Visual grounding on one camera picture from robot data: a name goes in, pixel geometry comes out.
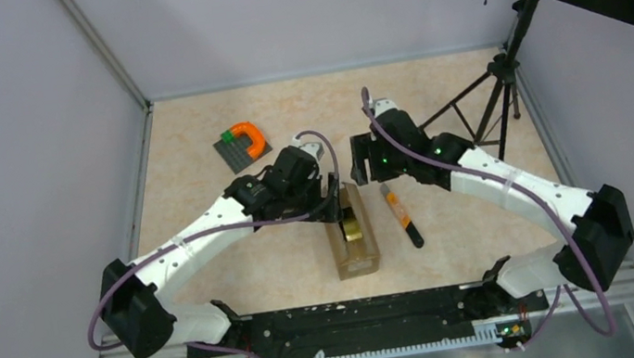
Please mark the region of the yellow adhesive tape roll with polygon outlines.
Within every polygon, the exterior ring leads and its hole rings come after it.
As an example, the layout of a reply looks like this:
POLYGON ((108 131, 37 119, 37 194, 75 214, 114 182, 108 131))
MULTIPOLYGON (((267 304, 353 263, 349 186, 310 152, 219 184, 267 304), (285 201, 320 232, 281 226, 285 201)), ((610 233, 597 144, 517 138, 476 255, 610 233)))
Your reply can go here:
POLYGON ((346 242, 358 241, 362 239, 363 232, 356 213, 352 208, 342 211, 342 219, 340 222, 341 232, 346 242))

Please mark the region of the orange utility knife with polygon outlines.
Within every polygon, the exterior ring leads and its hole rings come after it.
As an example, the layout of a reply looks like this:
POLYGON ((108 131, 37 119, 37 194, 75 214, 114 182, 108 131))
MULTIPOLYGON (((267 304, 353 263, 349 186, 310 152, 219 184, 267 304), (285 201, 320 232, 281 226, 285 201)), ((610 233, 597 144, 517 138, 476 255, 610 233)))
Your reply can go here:
POLYGON ((416 249, 421 249, 425 245, 424 238, 412 222, 412 219, 410 218, 408 212, 404 209, 401 201, 399 201, 399 198, 393 193, 387 184, 381 184, 379 186, 379 191, 385 199, 386 204, 393 212, 393 215, 398 220, 401 229, 405 232, 406 236, 413 243, 416 249))

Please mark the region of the brown cardboard express box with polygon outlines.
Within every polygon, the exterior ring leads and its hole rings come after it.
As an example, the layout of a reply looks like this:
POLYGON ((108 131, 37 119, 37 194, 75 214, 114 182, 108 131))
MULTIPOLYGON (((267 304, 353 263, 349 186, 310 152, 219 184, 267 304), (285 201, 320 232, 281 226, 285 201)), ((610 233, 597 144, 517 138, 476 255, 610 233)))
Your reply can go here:
POLYGON ((338 194, 342 218, 326 226, 338 278, 372 275, 379 270, 381 252, 359 188, 342 183, 338 194))

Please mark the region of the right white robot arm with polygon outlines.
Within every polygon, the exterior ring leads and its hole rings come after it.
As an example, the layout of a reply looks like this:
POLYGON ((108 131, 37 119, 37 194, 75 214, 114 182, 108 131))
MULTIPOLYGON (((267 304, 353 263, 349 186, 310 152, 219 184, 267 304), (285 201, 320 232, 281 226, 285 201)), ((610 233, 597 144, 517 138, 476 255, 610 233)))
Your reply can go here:
POLYGON ((561 285, 598 292, 615 280, 634 241, 625 195, 562 185, 489 155, 464 137, 429 137, 405 110, 376 115, 369 132, 350 138, 351 179, 357 185, 408 175, 431 185, 489 201, 537 224, 556 240, 506 259, 485 298, 495 313, 511 313, 523 297, 561 285))

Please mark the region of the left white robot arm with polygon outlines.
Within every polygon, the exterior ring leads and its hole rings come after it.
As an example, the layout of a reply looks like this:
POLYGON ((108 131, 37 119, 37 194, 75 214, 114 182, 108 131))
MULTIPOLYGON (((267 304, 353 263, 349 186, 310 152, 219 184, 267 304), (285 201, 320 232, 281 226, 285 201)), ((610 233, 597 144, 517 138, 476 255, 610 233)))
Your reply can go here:
POLYGON ((175 295, 207 263, 264 226, 335 223, 338 181, 322 175, 327 142, 285 147, 260 176, 236 178, 209 208, 165 244, 132 262, 115 259, 103 270, 104 322, 133 358, 149 358, 167 345, 202 341, 222 354, 242 343, 242 328, 209 301, 181 304, 175 295))

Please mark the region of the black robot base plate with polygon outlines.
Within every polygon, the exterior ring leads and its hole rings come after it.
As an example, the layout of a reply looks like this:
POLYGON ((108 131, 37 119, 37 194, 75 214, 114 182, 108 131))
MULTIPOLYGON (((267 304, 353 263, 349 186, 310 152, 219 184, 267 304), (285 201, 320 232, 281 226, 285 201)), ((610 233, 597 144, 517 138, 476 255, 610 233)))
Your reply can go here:
POLYGON ((464 339, 477 321, 547 309, 543 292, 517 299, 493 282, 454 285, 238 317, 220 345, 261 358, 339 357, 464 339))

